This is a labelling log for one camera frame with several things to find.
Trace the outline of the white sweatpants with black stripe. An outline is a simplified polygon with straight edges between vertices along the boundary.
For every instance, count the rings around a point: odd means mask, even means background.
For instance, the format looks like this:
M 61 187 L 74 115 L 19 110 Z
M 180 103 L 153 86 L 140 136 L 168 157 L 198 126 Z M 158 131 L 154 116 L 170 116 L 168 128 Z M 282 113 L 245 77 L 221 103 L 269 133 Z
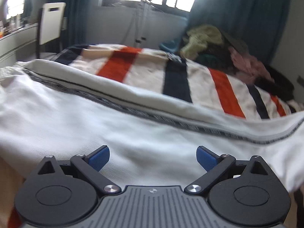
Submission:
M 187 185 L 203 174 L 200 145 L 262 156 L 289 192 L 303 184 L 303 112 L 249 121 L 52 61 L 1 69 L 1 158 L 21 176 L 102 145 L 120 186 Z

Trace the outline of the pile of clothes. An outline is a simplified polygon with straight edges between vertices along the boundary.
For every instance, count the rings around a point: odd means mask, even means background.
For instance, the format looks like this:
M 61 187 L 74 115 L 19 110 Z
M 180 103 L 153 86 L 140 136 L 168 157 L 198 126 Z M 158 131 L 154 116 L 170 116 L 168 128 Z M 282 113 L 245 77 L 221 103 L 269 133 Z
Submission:
M 160 48 L 182 59 L 225 72 L 246 84 L 254 84 L 258 79 L 274 82 L 264 64 L 250 55 L 243 41 L 212 25 L 194 27 Z

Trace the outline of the striped orange black white blanket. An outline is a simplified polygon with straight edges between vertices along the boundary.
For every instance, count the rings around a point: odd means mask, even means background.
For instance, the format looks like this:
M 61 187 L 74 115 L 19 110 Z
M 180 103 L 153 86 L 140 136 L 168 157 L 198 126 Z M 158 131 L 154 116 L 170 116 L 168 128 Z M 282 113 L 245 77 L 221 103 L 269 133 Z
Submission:
M 218 70 L 148 48 L 79 46 L 66 50 L 52 62 L 249 121 L 303 112 L 303 104 L 283 101 Z M 1 158 L 1 227 L 19 227 L 13 201 L 26 178 Z M 303 227 L 303 184 L 289 193 L 292 208 L 285 225 Z

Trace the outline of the black sofa chair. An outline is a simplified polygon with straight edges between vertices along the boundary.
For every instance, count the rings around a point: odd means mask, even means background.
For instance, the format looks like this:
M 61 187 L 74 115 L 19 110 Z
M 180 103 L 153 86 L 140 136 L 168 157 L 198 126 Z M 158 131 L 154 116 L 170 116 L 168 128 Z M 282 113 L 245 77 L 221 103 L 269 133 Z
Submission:
M 271 95 L 277 96 L 283 101 L 294 99 L 294 86 L 291 81 L 271 66 L 267 65 L 265 68 L 270 73 L 273 81 L 258 77 L 255 80 L 255 86 Z

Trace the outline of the white dresser with drawers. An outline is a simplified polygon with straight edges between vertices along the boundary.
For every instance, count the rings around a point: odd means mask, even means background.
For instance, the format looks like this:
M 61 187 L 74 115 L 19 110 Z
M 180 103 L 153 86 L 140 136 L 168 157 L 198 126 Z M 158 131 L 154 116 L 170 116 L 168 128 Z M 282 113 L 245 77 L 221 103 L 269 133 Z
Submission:
M 17 61 L 30 61 L 36 58 L 38 24 L 31 24 L 1 38 L 1 67 L 14 65 Z

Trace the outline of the white black chair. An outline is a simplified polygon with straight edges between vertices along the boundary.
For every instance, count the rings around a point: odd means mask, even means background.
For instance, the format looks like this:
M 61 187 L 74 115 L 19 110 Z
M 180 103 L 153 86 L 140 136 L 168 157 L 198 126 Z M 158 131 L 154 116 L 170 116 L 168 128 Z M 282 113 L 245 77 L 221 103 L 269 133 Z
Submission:
M 38 16 L 36 58 L 50 58 L 62 50 L 60 40 L 65 2 L 45 3 Z M 53 52 L 41 52 L 41 46 L 50 43 Z

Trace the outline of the right teal curtain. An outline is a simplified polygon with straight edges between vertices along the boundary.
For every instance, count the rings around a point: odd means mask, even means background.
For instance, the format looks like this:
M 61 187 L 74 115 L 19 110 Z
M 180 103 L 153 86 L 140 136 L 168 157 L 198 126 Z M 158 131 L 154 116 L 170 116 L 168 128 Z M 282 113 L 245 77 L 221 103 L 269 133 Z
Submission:
M 209 24 L 243 40 L 269 64 L 281 40 L 291 0 L 195 0 L 187 28 Z

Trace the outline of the teal curtain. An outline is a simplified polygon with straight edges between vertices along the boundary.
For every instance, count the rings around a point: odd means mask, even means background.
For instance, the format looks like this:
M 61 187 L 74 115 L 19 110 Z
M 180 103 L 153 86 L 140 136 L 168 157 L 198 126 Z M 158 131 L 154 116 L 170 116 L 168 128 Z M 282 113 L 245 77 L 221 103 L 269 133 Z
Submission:
M 50 3 L 64 2 L 65 9 L 60 42 L 62 48 L 87 43 L 88 24 L 93 3 L 97 0 L 48 0 Z
M 243 40 L 269 64 L 281 40 L 291 0 L 195 0 L 187 28 L 209 24 Z

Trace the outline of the left teal curtain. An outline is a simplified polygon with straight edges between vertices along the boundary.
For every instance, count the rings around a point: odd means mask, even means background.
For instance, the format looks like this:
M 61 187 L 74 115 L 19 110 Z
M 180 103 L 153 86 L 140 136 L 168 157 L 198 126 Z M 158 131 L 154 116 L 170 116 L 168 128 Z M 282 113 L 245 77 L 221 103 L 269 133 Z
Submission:
M 64 2 L 65 9 L 60 42 L 62 48 L 87 43 L 88 24 L 93 3 L 97 0 L 48 0 L 50 3 Z

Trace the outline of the grey wall socket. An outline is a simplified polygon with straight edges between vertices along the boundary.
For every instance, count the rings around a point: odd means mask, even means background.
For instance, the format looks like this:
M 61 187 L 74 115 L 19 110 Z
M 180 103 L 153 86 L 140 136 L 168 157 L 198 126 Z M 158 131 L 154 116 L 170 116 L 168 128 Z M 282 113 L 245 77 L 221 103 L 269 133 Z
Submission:
M 297 83 L 304 88 L 304 78 L 303 77 L 298 76 Z

